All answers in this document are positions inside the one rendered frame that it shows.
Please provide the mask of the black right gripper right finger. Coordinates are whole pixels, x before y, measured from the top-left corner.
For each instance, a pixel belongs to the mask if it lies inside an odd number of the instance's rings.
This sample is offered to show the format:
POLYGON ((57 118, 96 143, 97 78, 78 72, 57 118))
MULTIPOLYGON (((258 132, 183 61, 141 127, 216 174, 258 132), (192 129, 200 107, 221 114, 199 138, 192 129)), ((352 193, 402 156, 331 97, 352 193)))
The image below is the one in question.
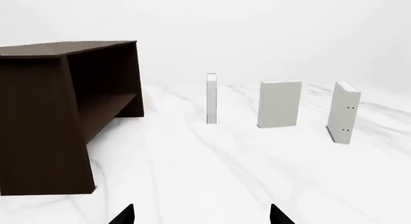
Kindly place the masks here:
POLYGON ((270 207, 270 223, 271 224, 295 224, 275 204, 271 204, 271 207, 270 207))

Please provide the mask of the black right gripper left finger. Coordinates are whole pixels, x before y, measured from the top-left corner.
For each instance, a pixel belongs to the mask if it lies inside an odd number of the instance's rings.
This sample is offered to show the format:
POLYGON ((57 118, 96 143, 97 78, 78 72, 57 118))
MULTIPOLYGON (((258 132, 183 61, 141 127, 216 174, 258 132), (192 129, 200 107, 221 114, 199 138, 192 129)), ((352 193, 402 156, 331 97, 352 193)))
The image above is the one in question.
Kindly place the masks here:
POLYGON ((134 204, 129 204, 108 224, 134 224, 134 204))

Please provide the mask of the dark brown wooden cabinet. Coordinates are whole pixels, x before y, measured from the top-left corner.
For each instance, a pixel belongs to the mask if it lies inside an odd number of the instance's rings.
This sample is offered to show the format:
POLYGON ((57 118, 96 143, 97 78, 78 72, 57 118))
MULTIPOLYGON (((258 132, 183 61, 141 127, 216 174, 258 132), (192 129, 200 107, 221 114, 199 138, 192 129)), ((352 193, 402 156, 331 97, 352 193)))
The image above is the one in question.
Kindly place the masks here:
POLYGON ((0 195, 93 193, 88 143, 143 116, 134 40, 0 47, 0 195))

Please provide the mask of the white book with black dots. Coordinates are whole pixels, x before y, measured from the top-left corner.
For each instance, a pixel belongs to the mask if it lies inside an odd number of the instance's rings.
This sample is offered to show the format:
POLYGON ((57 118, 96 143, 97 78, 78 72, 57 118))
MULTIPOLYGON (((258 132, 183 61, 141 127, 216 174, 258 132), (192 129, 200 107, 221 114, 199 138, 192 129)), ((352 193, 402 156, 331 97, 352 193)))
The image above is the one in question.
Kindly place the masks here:
POLYGON ((335 143, 349 144, 361 92, 350 83, 336 82, 326 128, 335 143))

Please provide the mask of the wide white book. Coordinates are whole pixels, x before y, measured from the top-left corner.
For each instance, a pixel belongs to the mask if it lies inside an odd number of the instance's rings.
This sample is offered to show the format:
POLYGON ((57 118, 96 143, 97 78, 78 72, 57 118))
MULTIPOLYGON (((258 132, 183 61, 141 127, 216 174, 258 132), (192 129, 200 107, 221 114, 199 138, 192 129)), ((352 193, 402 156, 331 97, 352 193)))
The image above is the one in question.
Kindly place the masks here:
POLYGON ((297 124, 302 82, 260 82, 257 126, 289 127, 297 124))

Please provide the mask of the thin white book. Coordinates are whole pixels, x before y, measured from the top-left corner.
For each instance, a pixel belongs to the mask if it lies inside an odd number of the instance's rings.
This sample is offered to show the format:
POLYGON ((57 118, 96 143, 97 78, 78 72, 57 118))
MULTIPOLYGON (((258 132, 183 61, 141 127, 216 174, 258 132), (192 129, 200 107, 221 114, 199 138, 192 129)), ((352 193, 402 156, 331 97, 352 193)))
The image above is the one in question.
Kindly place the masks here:
POLYGON ((216 124, 217 77, 215 73, 207 74, 207 124, 216 124))

